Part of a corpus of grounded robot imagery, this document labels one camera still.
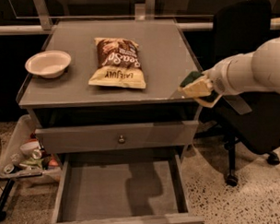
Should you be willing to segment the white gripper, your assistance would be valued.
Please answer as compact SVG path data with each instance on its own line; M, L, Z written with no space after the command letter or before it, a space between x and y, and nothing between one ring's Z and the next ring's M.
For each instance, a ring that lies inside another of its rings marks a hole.
M212 108L221 99L221 95L235 95L236 90L228 82L228 69L232 59L227 58L216 63L212 68L204 71L204 75L210 80L216 93L212 93L212 86L205 77L193 80L186 77L182 80L178 91L193 97L202 107Z

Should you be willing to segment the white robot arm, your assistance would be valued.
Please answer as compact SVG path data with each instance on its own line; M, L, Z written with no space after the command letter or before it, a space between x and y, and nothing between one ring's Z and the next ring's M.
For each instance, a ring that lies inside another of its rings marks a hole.
M239 53L203 72L192 71L179 91L201 106L212 108L222 96L243 92L280 94L280 37L266 41L252 53Z

